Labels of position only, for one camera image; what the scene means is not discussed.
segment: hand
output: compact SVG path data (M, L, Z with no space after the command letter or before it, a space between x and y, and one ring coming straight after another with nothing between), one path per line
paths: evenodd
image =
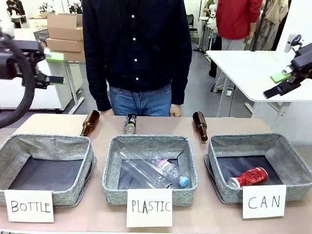
M109 109L108 111L101 111L101 116L114 116L114 112L112 109Z
M181 105L171 104L170 116L171 117L181 117L182 108Z
M251 31L251 32L249 33L249 36L247 37L247 40L250 40L251 38L253 38L253 36L254 36L254 32Z

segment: black can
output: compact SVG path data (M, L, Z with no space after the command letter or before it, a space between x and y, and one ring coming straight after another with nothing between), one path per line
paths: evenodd
M136 132L136 118L137 116L133 113L129 113L126 116L126 121L125 121L125 132L127 134L134 134Z

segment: red jacket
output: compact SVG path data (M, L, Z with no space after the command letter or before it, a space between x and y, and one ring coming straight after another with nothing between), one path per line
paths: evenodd
M216 14L218 34L238 40L249 35L250 23L258 21L262 0L219 0Z

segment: dark navy shirt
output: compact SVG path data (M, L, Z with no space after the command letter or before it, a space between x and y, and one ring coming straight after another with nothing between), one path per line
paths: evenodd
M110 86L152 91L172 84L183 104L192 59L183 0L83 0L87 77L99 111L111 108Z

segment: person in red jacket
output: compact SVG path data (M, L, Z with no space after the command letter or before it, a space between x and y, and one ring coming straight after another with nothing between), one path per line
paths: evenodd
M219 0L216 25L222 37L222 50L243 50L244 40L254 35L262 0ZM226 75L215 79L214 92L222 91Z

